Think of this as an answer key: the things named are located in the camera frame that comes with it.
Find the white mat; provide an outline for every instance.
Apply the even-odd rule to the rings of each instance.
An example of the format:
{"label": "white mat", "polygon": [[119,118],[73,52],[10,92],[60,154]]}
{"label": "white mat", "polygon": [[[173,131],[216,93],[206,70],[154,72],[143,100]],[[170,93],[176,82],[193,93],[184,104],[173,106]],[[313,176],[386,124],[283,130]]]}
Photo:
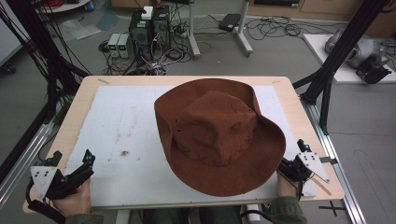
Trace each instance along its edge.
{"label": "white mat", "polygon": [[[304,35],[304,39],[309,48],[314,51],[315,55],[321,63],[326,61],[328,54],[324,50],[326,42],[332,35]],[[384,66],[392,73],[385,76],[377,84],[381,83],[396,83],[396,73],[387,65]],[[354,83],[365,83],[356,75],[356,69],[351,68],[347,63],[341,64],[340,68],[335,73],[334,81],[339,84],[354,84]]]}
{"label": "white mat", "polygon": [[[170,86],[101,87],[84,121],[66,167],[70,174],[81,165],[88,148],[96,161],[92,176],[92,206],[145,207],[213,204],[271,199],[276,196],[276,176],[263,186],[234,197],[212,197],[181,182],[165,159],[154,115],[154,101]],[[262,113],[274,121],[287,137],[289,160],[299,151],[286,121],[276,91],[254,87]],[[312,183],[305,196],[315,196]]]}

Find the sleeve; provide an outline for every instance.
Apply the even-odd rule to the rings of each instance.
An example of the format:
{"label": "sleeve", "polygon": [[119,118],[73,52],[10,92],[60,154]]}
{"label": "sleeve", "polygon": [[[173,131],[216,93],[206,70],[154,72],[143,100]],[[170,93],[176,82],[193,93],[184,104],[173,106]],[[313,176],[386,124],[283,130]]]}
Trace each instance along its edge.
{"label": "sleeve", "polygon": [[103,216],[95,214],[84,214],[67,217],[64,224],[103,224]]}
{"label": "sleeve", "polygon": [[307,224],[296,198],[281,197],[271,202],[270,216],[274,224]]}

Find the hat crown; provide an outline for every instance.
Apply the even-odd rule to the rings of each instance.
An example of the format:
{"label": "hat crown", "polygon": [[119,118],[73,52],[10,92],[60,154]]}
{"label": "hat crown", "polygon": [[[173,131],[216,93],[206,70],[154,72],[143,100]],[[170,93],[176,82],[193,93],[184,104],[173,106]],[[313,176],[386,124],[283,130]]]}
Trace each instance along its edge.
{"label": "hat crown", "polygon": [[256,113],[239,98],[208,91],[178,114],[174,141],[192,160],[225,166],[243,156],[257,123]]}

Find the human hand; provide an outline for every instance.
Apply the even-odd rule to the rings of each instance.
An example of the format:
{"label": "human hand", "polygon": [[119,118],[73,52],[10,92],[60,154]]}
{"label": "human hand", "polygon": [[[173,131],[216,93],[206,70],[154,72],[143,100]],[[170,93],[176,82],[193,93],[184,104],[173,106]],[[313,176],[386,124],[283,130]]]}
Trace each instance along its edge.
{"label": "human hand", "polygon": [[78,189],[76,194],[69,195],[64,199],[53,200],[53,205],[65,217],[81,215],[91,212],[91,179],[87,179]]}
{"label": "human hand", "polygon": [[278,171],[277,174],[277,187],[276,194],[278,197],[296,197],[297,195],[297,182],[291,182]]}

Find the brown hat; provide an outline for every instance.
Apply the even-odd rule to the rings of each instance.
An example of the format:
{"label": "brown hat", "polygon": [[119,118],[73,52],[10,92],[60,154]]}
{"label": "brown hat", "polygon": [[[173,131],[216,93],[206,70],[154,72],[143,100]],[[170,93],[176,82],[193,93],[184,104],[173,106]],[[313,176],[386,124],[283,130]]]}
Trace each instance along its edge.
{"label": "brown hat", "polygon": [[219,78],[190,81],[154,103],[163,150],[184,183],[234,196],[265,183],[280,164],[285,136],[262,116],[252,87]]}

